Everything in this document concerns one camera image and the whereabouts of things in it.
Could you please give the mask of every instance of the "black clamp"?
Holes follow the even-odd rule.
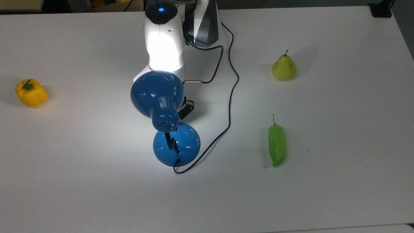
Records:
[[[380,3],[369,3],[371,14],[375,18],[391,18],[391,4],[392,0],[383,0]]]

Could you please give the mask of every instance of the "green chili pepper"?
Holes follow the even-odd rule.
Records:
[[[283,128],[274,123],[269,128],[269,152],[273,161],[273,167],[281,164],[286,158],[286,137]]]

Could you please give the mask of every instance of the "lamp base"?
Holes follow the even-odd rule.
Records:
[[[157,132],[152,147],[155,156],[165,165],[174,166],[177,159],[180,159],[176,167],[184,166],[194,160],[200,150],[200,137],[193,127],[180,122],[175,131],[170,132],[171,138],[177,142],[179,153],[168,149],[165,134]]]

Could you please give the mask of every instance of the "yellow bell pepper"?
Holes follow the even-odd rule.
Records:
[[[45,89],[34,79],[25,79],[16,85],[19,100],[27,106],[37,107],[48,98]]]

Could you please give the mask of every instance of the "lamp shade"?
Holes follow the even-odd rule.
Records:
[[[178,110],[184,101],[184,86],[173,73],[154,70],[140,76],[132,85],[131,101],[152,125],[162,133],[177,128]]]

